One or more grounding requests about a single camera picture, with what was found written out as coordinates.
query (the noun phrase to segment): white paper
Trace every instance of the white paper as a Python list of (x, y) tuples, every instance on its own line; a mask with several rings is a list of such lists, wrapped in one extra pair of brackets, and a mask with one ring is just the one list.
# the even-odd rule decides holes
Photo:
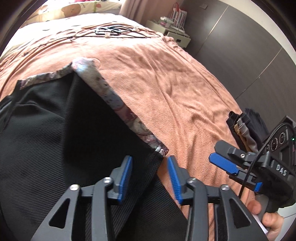
[(259, 224), (260, 228), (263, 230), (263, 232), (264, 232), (265, 234), (267, 234), (268, 231), (267, 231), (267, 229), (264, 227), (264, 225), (262, 224), (262, 222), (260, 222), (260, 220), (259, 220), (259, 218), (258, 218), (258, 215), (254, 215), (254, 214), (252, 214), (252, 215), (253, 215), (254, 219), (257, 221), (257, 223)]

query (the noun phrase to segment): bed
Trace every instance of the bed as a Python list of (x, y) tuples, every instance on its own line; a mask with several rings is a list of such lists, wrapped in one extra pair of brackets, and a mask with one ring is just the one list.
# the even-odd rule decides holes
[[(139, 36), (95, 36), (97, 26), (122, 24)], [(100, 74), (175, 155), (179, 166), (206, 185), (240, 185), (208, 161), (216, 141), (236, 145), (227, 125), (229, 111), (239, 106), (207, 69), (181, 49), (173, 38), (111, 13), (66, 15), (61, 19), (34, 22), (21, 27), (0, 58), (0, 98), (9, 95), (17, 80), (54, 72), (82, 56), (92, 59)], [(158, 170), (162, 183), (173, 196), (163, 161)], [(249, 191), (242, 201), (246, 203)], [(210, 208), (210, 238), (214, 240)]]

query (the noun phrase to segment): orange blanket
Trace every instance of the orange blanket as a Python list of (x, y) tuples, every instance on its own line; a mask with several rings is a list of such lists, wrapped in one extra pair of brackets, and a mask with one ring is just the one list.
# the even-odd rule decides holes
[[(227, 183), (238, 193), (240, 185), (208, 161), (218, 140), (236, 145), (225, 121), (230, 110), (241, 111), (224, 86), (172, 38), (153, 31), (149, 31), (151, 38), (63, 38), (91, 34), (94, 28), (86, 23), (72, 27), (6, 56), (0, 63), (1, 99), (19, 79), (56, 71), (78, 56), (92, 58), (123, 101), (170, 149), (169, 155), (176, 156), (179, 166), (207, 185)], [(165, 161), (158, 175), (172, 193)], [(245, 190), (243, 202), (248, 195)], [(209, 223), (209, 240), (214, 240), (212, 209)]]

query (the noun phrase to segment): black cable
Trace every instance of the black cable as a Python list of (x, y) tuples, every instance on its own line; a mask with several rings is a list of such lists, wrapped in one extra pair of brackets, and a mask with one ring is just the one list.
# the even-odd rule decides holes
[(267, 146), (268, 142), (274, 137), (275, 133), (276, 133), (281, 127), (283, 127), (283, 126), (287, 126), (287, 127), (289, 127), (289, 128), (291, 129), (291, 131), (292, 131), (292, 135), (293, 135), (293, 138), (294, 138), (293, 141), (295, 141), (295, 137), (296, 137), (296, 135), (295, 135), (295, 131), (294, 131), (294, 129), (293, 129), (293, 126), (292, 126), (290, 123), (284, 122), (284, 123), (278, 125), (278, 126), (273, 130), (273, 132), (272, 132), (272, 133), (270, 134), (270, 136), (268, 137), (267, 141), (264, 143), (264, 145), (262, 146), (262, 148), (256, 153), (256, 155), (255, 155), (253, 161), (251, 162), (250, 167), (249, 167), (249, 169), (248, 169), (248, 171), (247, 171), (247, 174), (246, 174), (246, 176), (245, 176), (245, 178), (244, 178), (244, 181), (243, 181), (243, 183), (242, 183), (242, 187), (241, 187), (241, 190), (240, 190), (240, 192), (239, 192), (239, 198), (241, 198), (241, 196), (242, 196), (242, 192), (243, 192), (244, 187), (245, 187), (245, 185), (246, 185), (246, 182), (247, 182), (247, 180), (248, 180), (248, 178), (249, 178), (249, 176), (250, 176), (250, 173), (251, 173), (251, 171), (252, 171), (252, 169), (253, 169), (253, 166), (254, 166), (255, 163), (259, 160), (259, 158), (262, 156), (262, 154), (263, 154), (263, 152), (264, 152), (264, 150), (265, 150), (265, 147)]
[[(88, 34), (92, 34), (92, 33), (87, 33), (87, 34), (83, 34), (83, 35), (72, 35), (72, 36), (67, 36), (67, 37), (61, 37), (61, 38), (57, 38), (57, 39), (54, 39), (52, 41), (49, 41), (47, 43), (44, 43), (44, 44), (40, 44), (30, 50), (28, 50), (27, 52), (24, 53), (24, 55), (27, 55), (29, 52), (31, 52), (32, 50), (36, 49), (36, 48), (40, 48), (42, 46), (45, 46), (45, 45), (48, 45), (50, 43), (53, 43), (55, 41), (58, 41), (58, 40), (62, 40), (62, 39), (70, 39), (70, 41), (73, 41), (75, 39), (78, 39), (78, 38), (82, 38), (82, 37), (99, 37), (99, 38), (105, 38), (105, 35), (91, 35), (91, 36), (87, 36)], [(147, 38), (159, 38), (161, 37), (159, 34), (157, 33), (154, 33), (156, 36), (142, 36), (142, 37), (138, 37), (138, 36), (133, 36), (133, 35), (128, 35), (128, 34), (122, 34), (122, 35), (125, 35), (125, 36), (128, 36), (128, 37), (125, 37), (125, 36), (122, 36), (122, 37), (113, 37), (112, 35), (110, 35), (110, 38), (118, 38), (118, 39), (123, 39), (123, 38), (136, 38), (136, 39), (147, 39)]]

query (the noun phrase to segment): folded clothing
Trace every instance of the folded clothing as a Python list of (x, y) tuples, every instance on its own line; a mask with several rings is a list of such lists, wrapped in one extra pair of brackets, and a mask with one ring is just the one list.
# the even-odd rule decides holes
[(235, 130), (236, 134), (237, 134), (237, 135), (240, 137), (240, 139), (242, 140), (242, 142), (243, 142), (243, 144), (244, 144), (246, 150), (247, 150), (247, 151), (251, 151), (250, 147), (249, 147), (248, 144), (247, 144), (247, 140), (246, 140), (246, 138), (242, 136), (242, 134), (241, 134), (241, 132), (240, 132), (240, 130), (239, 130), (239, 125), (238, 125), (238, 124), (234, 125), (234, 130)]
[(239, 130), (248, 142), (249, 148), (253, 152), (258, 152), (263, 146), (263, 140), (269, 134), (264, 120), (260, 117), (258, 112), (253, 109), (245, 108), (242, 114), (236, 114), (233, 111), (229, 112), (226, 123), (231, 131), (232, 136), (236, 140), (237, 145), (243, 151), (247, 151), (241, 137), (237, 134), (234, 127), (239, 125)]

